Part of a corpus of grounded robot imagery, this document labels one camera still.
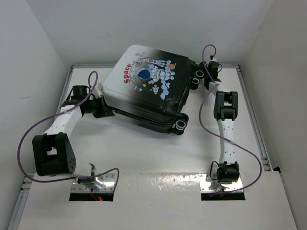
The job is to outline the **white kids suitcase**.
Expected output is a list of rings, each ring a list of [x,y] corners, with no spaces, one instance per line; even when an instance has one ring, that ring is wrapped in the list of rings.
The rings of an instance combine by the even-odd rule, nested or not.
[[[132,45],[103,81],[102,96],[139,126],[182,135],[189,121],[182,108],[200,68],[188,57]]]

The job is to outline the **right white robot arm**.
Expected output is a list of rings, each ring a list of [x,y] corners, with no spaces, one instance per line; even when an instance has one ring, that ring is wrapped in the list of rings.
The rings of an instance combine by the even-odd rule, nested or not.
[[[217,121],[220,139],[220,159],[216,176],[212,178],[221,184],[232,184],[239,179],[239,165],[235,155],[234,124],[238,115],[238,93],[228,90],[218,79],[219,63],[216,60],[202,62],[204,86],[215,97],[213,116]]]

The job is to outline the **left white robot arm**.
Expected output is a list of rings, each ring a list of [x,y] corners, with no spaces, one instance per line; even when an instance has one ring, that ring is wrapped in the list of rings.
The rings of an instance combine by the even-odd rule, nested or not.
[[[34,136],[32,145],[39,176],[94,176],[96,169],[92,163],[76,160],[70,136],[85,114],[95,118],[114,115],[105,103],[102,88],[100,83],[93,91],[88,86],[73,86],[50,128],[44,134]]]

